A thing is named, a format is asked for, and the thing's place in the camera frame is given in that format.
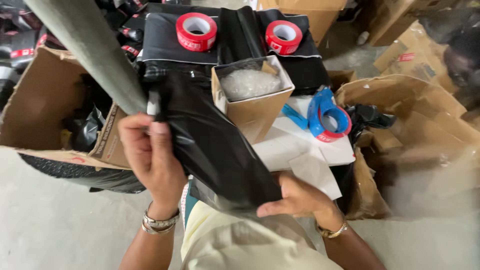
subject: red packing tape roll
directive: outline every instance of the red packing tape roll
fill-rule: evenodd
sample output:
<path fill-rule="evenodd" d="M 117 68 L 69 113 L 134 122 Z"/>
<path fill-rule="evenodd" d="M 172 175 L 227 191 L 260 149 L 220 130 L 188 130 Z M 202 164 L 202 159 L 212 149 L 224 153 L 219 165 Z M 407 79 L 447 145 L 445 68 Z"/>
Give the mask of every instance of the red packing tape roll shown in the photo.
<path fill-rule="evenodd" d="M 265 32 L 265 40 L 268 46 L 279 55 L 294 53 L 302 38 L 303 34 L 300 28 L 289 21 L 273 21 L 268 25 Z"/>
<path fill-rule="evenodd" d="M 187 50 L 206 51 L 212 48 L 216 38 L 216 23 L 205 14 L 191 12 L 177 20 L 177 37 Z"/>

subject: gray pole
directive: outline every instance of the gray pole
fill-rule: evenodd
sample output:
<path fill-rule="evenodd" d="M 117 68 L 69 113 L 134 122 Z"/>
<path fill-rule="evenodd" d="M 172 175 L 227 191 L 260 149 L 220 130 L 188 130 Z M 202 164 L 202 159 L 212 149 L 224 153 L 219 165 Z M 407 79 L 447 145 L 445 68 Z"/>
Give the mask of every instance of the gray pole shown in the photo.
<path fill-rule="evenodd" d="M 93 0 L 24 0 L 127 114 L 146 111 L 137 73 Z"/>

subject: gray floor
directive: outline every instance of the gray floor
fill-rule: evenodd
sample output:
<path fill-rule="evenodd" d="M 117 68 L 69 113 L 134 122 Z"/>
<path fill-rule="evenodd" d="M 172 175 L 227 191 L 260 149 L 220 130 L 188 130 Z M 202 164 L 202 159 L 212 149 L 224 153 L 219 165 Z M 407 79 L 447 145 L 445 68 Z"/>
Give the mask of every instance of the gray floor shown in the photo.
<path fill-rule="evenodd" d="M 239 8 L 242 0 L 198 0 L 205 6 Z M 329 70 L 378 75 L 371 63 L 384 48 L 346 45 L 356 30 L 337 24 L 320 50 Z M 138 195 L 88 193 L 85 186 L 43 175 L 0 149 L 0 269 L 116 269 L 150 202 Z M 323 243 L 309 220 L 300 220 L 320 252 Z M 479 214 L 453 218 L 353 221 L 388 269 L 478 269 Z M 170 269 L 180 268 L 183 237 L 177 226 Z"/>

